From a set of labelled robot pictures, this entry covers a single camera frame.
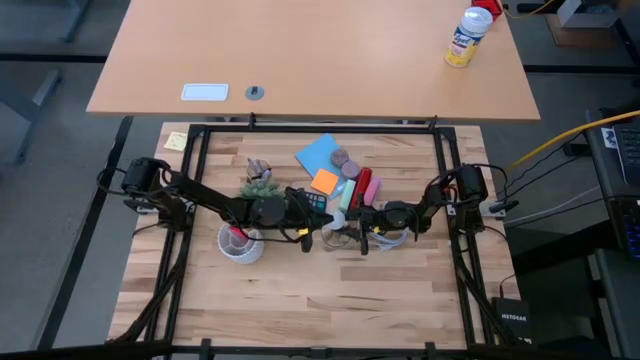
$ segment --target black metal frame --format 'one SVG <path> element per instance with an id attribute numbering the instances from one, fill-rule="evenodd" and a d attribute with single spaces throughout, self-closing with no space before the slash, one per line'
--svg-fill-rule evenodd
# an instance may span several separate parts
<path id="1" fill-rule="evenodd" d="M 122 149 L 124 147 L 124 143 L 126 141 L 127 133 L 131 127 L 132 117 L 123 118 L 120 129 L 118 130 L 118 134 L 116 136 L 116 141 L 114 146 L 109 154 L 108 161 L 106 164 L 107 168 L 113 168 L 117 165 L 119 157 L 122 153 Z M 461 163 L 455 129 L 453 127 L 435 127 L 435 121 L 431 122 L 431 125 L 428 127 L 415 127 L 415 126 L 398 126 L 398 127 L 377 127 L 377 126 L 287 126 L 287 125 L 257 125 L 256 124 L 256 116 L 255 114 L 250 115 L 250 120 L 248 124 L 243 125 L 232 125 L 232 126 L 221 126 L 221 125 L 191 125 L 188 133 L 188 141 L 187 146 L 184 150 L 183 162 L 181 167 L 181 172 L 188 173 L 189 168 L 191 166 L 191 158 L 194 153 L 194 147 L 196 138 L 198 136 L 202 136 L 202 143 L 199 149 L 199 156 L 196 164 L 196 172 L 194 180 L 202 181 L 202 176 L 204 173 L 204 166 L 206 162 L 207 149 L 209 144 L 211 134 L 215 132 L 279 132 L 279 133 L 360 133 L 360 134 L 415 134 L 415 135 L 432 135 L 434 136 L 434 146 L 436 148 L 436 158 L 438 161 L 438 168 L 441 172 L 447 170 L 446 159 L 444 155 L 444 146 L 442 142 L 442 138 L 448 140 L 449 149 L 451 152 L 451 157 L 453 161 L 453 166 L 459 166 Z M 109 188 L 111 185 L 113 178 L 113 172 L 106 172 L 104 176 L 101 178 L 101 187 Z M 27 352 L 27 353 L 16 353 L 16 354 L 7 354 L 0 355 L 0 358 L 55 358 L 59 356 L 59 354 L 64 354 L 65 357 L 68 357 L 70 354 L 68 350 L 65 349 L 53 349 L 53 343 L 57 334 L 57 331 L 62 322 L 62 318 L 66 311 L 68 302 L 71 298 L 71 294 L 73 291 L 73 287 L 79 275 L 80 269 L 82 267 L 82 263 L 84 261 L 84 257 L 86 255 L 87 249 L 89 247 L 91 237 L 95 230 L 95 226 L 97 224 L 97 220 L 99 218 L 99 214 L 102 210 L 102 206 L 104 204 L 104 200 L 106 199 L 106 192 L 98 187 L 96 190 L 96 194 L 94 195 L 94 199 L 90 205 L 89 212 L 87 214 L 87 218 L 85 219 L 84 225 L 82 227 L 82 231 L 80 232 L 80 236 L 76 247 L 74 249 L 70 266 L 68 267 L 64 280 L 62 282 L 62 286 L 57 294 L 55 299 L 54 306 L 52 307 L 52 311 L 49 314 L 48 320 L 45 325 L 45 330 L 42 334 L 40 342 L 37 347 L 37 351 L 35 352 Z M 453 217 L 447 215 L 447 222 L 449 224 L 449 235 L 452 242 L 452 254 L 453 254 L 453 263 L 454 263 L 454 271 L 456 273 L 456 281 L 458 285 L 458 293 L 460 298 L 460 307 L 461 314 L 464 326 L 465 339 L 467 343 L 468 349 L 474 347 L 478 349 L 478 344 L 475 341 L 475 333 L 473 328 L 473 320 L 471 317 L 471 306 L 469 303 L 469 297 L 467 293 L 467 289 L 469 289 L 472 294 L 475 296 L 481 296 L 486 299 L 486 295 L 484 292 L 484 282 L 482 281 L 482 271 L 480 266 L 480 260 L 478 256 L 477 246 L 475 242 L 475 238 L 472 235 L 467 235 L 467 242 L 469 245 L 469 255 L 470 255 L 470 263 L 473 271 L 473 276 L 467 270 L 464 260 L 462 258 L 460 252 L 460 243 L 459 243 L 459 235 L 454 233 L 451 229 Z M 173 245 L 176 240 L 176 233 L 172 231 L 167 231 L 167 235 L 165 238 L 165 246 L 161 256 L 161 262 L 158 268 L 158 278 L 156 280 L 155 292 L 158 293 L 160 287 L 164 283 L 169 273 L 170 261 L 171 261 L 171 252 L 173 249 Z M 191 230 L 187 230 L 183 233 L 182 243 L 180 248 L 180 255 L 188 256 L 189 246 L 191 240 Z M 148 344 L 148 351 L 160 351 L 167 358 L 169 358 L 171 353 L 199 353 L 204 352 L 209 356 L 213 356 L 214 354 L 281 354 L 281 355 L 304 355 L 314 358 L 326 358 L 330 356 L 380 356 L 380 355 L 389 355 L 389 356 L 419 356 L 423 358 L 436 358 L 437 356 L 447 356 L 450 358 L 462 358 L 468 356 L 469 350 L 448 350 L 441 351 L 435 350 L 435 345 L 433 343 L 425 343 L 425 349 L 346 349 L 346 348 L 277 348 L 277 347 L 211 347 L 209 350 L 203 350 L 205 348 L 209 348 L 210 340 L 204 339 L 203 344 L 201 346 L 171 346 L 171 341 L 173 339 L 173 335 L 175 332 L 176 321 L 178 317 L 178 308 L 180 302 L 180 294 L 182 291 L 182 281 L 184 278 L 184 273 L 180 274 L 175 280 L 173 285 L 173 293 L 171 296 L 171 302 L 169 305 L 169 314 L 167 317 L 167 324 L 165 329 L 165 334 L 163 335 L 162 340 L 155 340 L 156 327 L 158 323 L 158 310 L 153 312 L 153 315 L 150 317 L 147 327 L 146 333 L 144 335 L 145 341 L 142 344 Z M 488 301 L 482 301 L 482 304 L 479 304 L 481 308 L 484 308 L 486 311 L 487 308 L 490 309 L 490 305 Z M 493 320 L 493 324 L 495 324 L 497 317 L 491 319 Z M 487 319 L 485 313 L 482 313 L 482 326 L 484 332 L 484 338 L 486 344 L 495 344 L 494 334 L 491 328 L 491 321 Z M 90 347 L 80 347 L 78 349 L 77 355 L 86 356 L 87 353 L 93 353 L 94 358 L 101 358 L 113 356 L 114 347 L 117 347 L 121 350 L 118 353 L 121 357 L 125 357 L 127 355 L 126 351 L 134 351 L 135 354 L 139 354 L 139 351 L 142 351 L 138 348 L 136 350 L 132 350 L 131 346 L 122 346 L 118 343 L 107 343 L 105 345 L 100 346 L 90 346 Z"/>

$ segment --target floor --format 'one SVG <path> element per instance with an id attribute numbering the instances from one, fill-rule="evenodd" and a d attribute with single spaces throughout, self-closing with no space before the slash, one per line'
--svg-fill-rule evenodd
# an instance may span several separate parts
<path id="1" fill-rule="evenodd" d="M 62 0 L 4 0 L 0 3 L 0 52 L 106 54 L 126 12 L 128 0 L 94 1 L 74 44 L 60 44 L 58 34 L 67 21 Z M 627 18 L 640 13 L 636 8 Z M 512 21 L 523 63 L 631 65 L 622 47 L 607 50 L 558 48 L 544 18 Z M 629 27 L 640 39 L 640 29 Z M 0 62 L 23 92 L 33 93 L 47 71 L 59 69 L 64 81 L 42 114 L 27 161 L 20 167 L 0 169 L 0 352 L 32 348 L 43 316 L 61 279 L 79 225 L 95 187 L 95 176 L 106 161 L 118 127 L 118 118 L 85 113 L 100 76 L 99 64 L 47 64 Z M 616 106 L 636 96 L 626 76 L 528 76 L 542 115 L 539 124 L 483 124 L 490 162 L 508 165 L 553 135 L 583 121 L 586 109 Z M 495 99 L 500 106 L 500 99 Z M 0 106 L 0 161 L 8 161 L 25 122 Z M 153 154 L 163 121 L 198 121 L 198 118 L 137 118 L 121 164 Z M 562 162 L 554 155 L 531 175 Z M 580 159 L 523 190 L 521 205 L 507 220 L 552 207 L 597 185 L 591 160 Z M 598 192 L 582 201 L 594 199 Z M 578 211 L 527 225 L 530 230 L 568 233 L 605 216 L 594 204 Z M 87 255 L 56 346 L 98 344 L 104 341 L 115 306 L 136 216 L 119 199 L 109 198 Z M 510 230 L 512 248 L 521 247 L 517 230 Z M 522 279 L 526 288 L 540 279 Z M 556 282 L 562 289 L 562 283 Z M 549 321 L 563 323 L 564 318 Z"/>

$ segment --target butcher block tabletop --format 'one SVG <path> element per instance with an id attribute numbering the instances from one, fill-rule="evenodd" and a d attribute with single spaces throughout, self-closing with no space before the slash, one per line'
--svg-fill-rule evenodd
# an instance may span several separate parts
<path id="1" fill-rule="evenodd" d="M 188 123 L 165 123 L 155 157 L 178 170 L 183 153 L 165 149 L 164 144 L 171 132 L 186 133 L 188 128 Z M 457 126 L 456 133 L 462 162 L 487 163 L 479 127 Z M 252 158 L 269 162 L 282 189 L 311 190 L 311 178 L 294 154 L 320 135 L 212 133 L 202 183 L 238 196 L 247 158 Z M 438 175 L 431 135 L 333 137 L 353 160 L 381 178 L 379 203 L 417 203 L 429 180 Z M 446 156 L 451 167 L 448 151 Z M 483 172 L 489 198 L 495 198 L 491 173 Z M 337 207 L 336 201 L 339 197 L 330 202 L 330 209 Z M 155 222 L 155 215 L 141 216 L 137 227 Z M 302 253 L 299 245 L 268 242 L 262 257 L 251 265 L 236 264 L 220 252 L 216 236 L 223 224 L 214 212 L 198 208 L 174 344 L 199 345 L 202 338 L 211 338 L 218 346 L 424 348 L 425 342 L 434 342 L 439 349 L 466 347 L 444 210 L 417 242 L 410 233 L 403 245 L 389 251 L 371 246 L 369 254 L 361 256 L 355 242 L 330 248 L 316 231 L 310 253 Z M 504 230 L 496 220 L 485 219 L 485 224 Z M 109 338 L 122 334 L 152 297 L 165 235 L 165 229 L 151 228 L 133 238 Z M 178 235 L 174 257 L 180 239 Z M 477 243 L 490 298 L 498 294 L 500 281 L 514 273 L 509 248 L 491 230 L 479 233 Z M 514 278 L 505 282 L 505 295 L 519 297 Z M 157 336 L 164 334 L 169 298 L 160 311 Z M 481 341 L 479 311 L 470 299 L 476 338 Z"/>

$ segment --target wooden table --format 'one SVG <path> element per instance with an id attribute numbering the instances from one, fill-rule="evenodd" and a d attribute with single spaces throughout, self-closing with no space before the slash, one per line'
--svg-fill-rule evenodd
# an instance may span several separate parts
<path id="1" fill-rule="evenodd" d="M 162 128 L 155 156 L 174 169 L 179 169 L 183 154 L 163 145 L 170 132 L 186 132 L 188 127 L 165 123 Z M 461 126 L 456 131 L 462 161 L 486 163 L 480 129 Z M 202 182 L 236 196 L 250 157 L 267 160 L 282 187 L 309 190 L 309 175 L 293 154 L 318 136 L 214 133 Z M 431 136 L 334 134 L 334 138 L 355 161 L 382 178 L 379 201 L 418 202 L 426 183 L 438 174 Z M 199 146 L 194 148 L 196 154 Z M 494 197 L 489 171 L 485 178 Z M 331 207 L 337 207 L 336 200 Z M 156 221 L 156 216 L 142 216 L 138 227 Z M 503 230 L 501 222 L 485 223 Z M 303 254 L 297 245 L 267 243 L 262 258 L 252 265 L 235 264 L 218 250 L 216 235 L 222 224 L 215 213 L 197 211 L 175 343 L 199 345 L 201 338 L 209 337 L 218 346 L 423 348 L 424 342 L 433 341 L 438 348 L 465 347 L 443 210 L 417 243 L 410 240 L 390 251 L 371 246 L 369 255 L 361 256 L 356 244 L 334 250 L 316 232 L 311 253 Z M 124 332 L 151 298 L 165 233 L 153 228 L 133 239 L 110 337 Z M 513 274 L 509 248 L 501 235 L 490 230 L 478 234 L 477 242 L 487 293 L 495 296 L 499 282 Z M 519 297 L 515 279 L 505 282 L 505 292 Z M 165 300 L 160 335 L 167 304 Z M 479 312 L 473 300 L 471 304 L 476 338 L 481 341 Z"/>
<path id="2" fill-rule="evenodd" d="M 539 120 L 505 16 L 467 68 L 444 54 L 469 0 L 135 0 L 88 111 Z M 229 84 L 224 102 L 182 101 Z M 259 101 L 245 97 L 262 86 Z"/>

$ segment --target spray can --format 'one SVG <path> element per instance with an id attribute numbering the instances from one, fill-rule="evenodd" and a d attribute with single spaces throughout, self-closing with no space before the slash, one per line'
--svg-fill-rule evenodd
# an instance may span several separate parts
<path id="1" fill-rule="evenodd" d="M 489 31 L 493 23 L 491 13 L 481 7 L 465 10 L 460 25 L 453 34 L 453 41 L 447 49 L 444 59 L 451 66 L 465 67 L 478 49 L 480 40 Z"/>

